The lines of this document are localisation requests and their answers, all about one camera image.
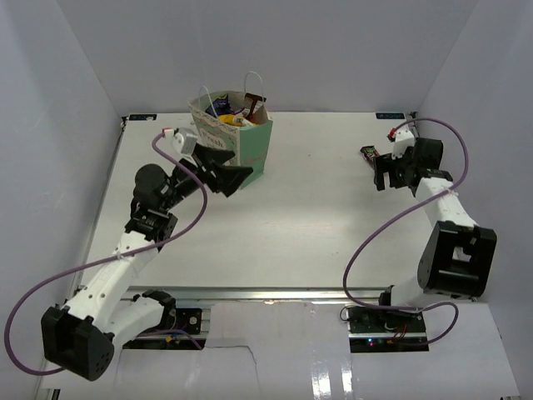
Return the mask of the yellow snack bar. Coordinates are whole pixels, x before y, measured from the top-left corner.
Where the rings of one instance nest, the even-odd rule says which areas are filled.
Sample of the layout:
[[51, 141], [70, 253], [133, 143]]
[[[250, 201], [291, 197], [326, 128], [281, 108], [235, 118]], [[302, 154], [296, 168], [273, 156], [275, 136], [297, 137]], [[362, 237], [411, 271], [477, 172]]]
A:
[[243, 114], [224, 114], [218, 117], [218, 120], [234, 127], [255, 127], [254, 122], [249, 121]]

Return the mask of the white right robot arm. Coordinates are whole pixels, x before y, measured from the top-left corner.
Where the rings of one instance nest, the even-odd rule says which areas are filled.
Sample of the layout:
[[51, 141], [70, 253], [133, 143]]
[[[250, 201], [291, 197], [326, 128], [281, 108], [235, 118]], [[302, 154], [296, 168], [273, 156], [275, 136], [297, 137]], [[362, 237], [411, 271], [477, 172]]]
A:
[[403, 307], [422, 308], [429, 296], [453, 299], [480, 297], [487, 285], [496, 250], [494, 230], [481, 227], [462, 207], [452, 176], [440, 169], [443, 143], [397, 132], [392, 152], [374, 159], [375, 185], [380, 191], [389, 179], [392, 188], [409, 188], [425, 210], [431, 235], [416, 275], [380, 295], [377, 325], [393, 333], [406, 322]]

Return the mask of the dark purple candy bar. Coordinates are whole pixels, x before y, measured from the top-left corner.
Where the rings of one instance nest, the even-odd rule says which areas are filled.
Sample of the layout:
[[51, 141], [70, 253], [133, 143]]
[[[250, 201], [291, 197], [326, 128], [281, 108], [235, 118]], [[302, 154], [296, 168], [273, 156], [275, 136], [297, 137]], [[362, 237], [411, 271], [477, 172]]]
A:
[[361, 155], [364, 157], [366, 162], [372, 167], [375, 167], [375, 160], [380, 156], [380, 153], [376, 150], [374, 146], [363, 146], [360, 149]]

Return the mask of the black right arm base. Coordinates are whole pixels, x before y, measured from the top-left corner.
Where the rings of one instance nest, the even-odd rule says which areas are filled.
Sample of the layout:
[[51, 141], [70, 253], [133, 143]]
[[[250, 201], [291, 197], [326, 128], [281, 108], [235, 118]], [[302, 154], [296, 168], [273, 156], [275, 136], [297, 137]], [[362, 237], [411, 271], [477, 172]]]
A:
[[339, 317], [347, 326], [352, 354], [429, 351], [421, 313], [348, 306]]

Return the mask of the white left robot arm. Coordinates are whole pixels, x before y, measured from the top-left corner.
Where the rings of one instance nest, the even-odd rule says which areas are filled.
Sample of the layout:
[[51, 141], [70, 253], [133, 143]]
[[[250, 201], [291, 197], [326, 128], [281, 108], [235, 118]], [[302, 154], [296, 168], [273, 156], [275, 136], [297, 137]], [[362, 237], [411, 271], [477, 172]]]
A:
[[176, 322], [175, 299], [162, 290], [136, 295], [117, 305], [143, 268], [162, 250], [177, 218], [171, 214], [197, 189], [231, 196], [253, 173], [252, 167], [229, 166], [230, 150], [197, 144], [192, 160], [180, 160], [171, 174], [149, 163], [134, 178], [130, 219], [109, 261], [64, 305], [42, 316], [45, 358], [88, 381], [100, 378], [115, 352], [146, 330], [164, 333]]

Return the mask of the green paper gift bag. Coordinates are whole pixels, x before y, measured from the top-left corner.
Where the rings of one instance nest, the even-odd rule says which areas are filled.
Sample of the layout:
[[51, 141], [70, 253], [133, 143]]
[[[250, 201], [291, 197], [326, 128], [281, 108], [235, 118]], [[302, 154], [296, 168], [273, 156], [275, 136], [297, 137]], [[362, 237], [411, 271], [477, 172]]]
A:
[[[205, 113], [206, 108], [216, 98], [229, 94], [232, 114], [243, 105], [245, 93], [253, 93], [265, 98], [262, 111], [263, 122], [255, 127], [234, 127]], [[245, 188], [264, 173], [270, 146], [273, 120], [267, 111], [267, 98], [264, 95], [262, 77], [257, 72], [247, 72], [243, 87], [239, 90], [211, 91], [203, 86], [198, 94], [188, 101], [192, 121], [199, 133], [202, 145], [210, 148], [232, 150], [235, 157], [225, 163], [226, 166], [251, 167], [253, 174], [241, 185]]]

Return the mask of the blue purple snack bag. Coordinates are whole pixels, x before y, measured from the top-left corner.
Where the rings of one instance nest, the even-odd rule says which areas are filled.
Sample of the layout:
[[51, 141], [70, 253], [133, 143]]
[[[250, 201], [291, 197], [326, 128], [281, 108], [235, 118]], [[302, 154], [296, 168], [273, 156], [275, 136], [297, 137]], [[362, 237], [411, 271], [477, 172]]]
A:
[[205, 113], [214, 118], [218, 118], [222, 115], [232, 114], [229, 94], [225, 93], [213, 100], [206, 108]]

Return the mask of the white foam board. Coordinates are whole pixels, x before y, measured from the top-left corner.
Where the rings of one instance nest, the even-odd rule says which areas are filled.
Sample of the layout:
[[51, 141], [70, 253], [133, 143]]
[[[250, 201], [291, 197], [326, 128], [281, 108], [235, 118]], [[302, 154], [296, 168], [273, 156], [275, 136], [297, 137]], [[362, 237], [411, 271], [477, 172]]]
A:
[[425, 352], [353, 353], [336, 306], [219, 303], [207, 346], [124, 350], [95, 382], [45, 378], [63, 399], [499, 399], [519, 390], [489, 308], [463, 304]]

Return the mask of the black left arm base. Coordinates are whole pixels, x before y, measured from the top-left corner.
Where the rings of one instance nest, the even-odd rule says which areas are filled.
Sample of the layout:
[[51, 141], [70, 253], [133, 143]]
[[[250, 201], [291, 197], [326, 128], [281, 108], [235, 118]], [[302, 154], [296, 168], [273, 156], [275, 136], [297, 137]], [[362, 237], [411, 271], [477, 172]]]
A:
[[202, 310], [200, 308], [174, 308], [165, 317], [163, 329], [178, 329], [196, 335], [202, 328]]

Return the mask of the purple chocolate egg candy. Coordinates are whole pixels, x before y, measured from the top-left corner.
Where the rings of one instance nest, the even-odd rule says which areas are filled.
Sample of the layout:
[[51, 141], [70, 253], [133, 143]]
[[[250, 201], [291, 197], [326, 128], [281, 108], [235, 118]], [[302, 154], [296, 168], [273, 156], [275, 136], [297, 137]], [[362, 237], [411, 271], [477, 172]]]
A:
[[263, 116], [261, 109], [263, 108], [265, 98], [263, 96], [246, 92], [243, 98], [243, 105], [239, 106], [233, 114], [243, 114], [246, 119], [255, 123], [262, 124]]

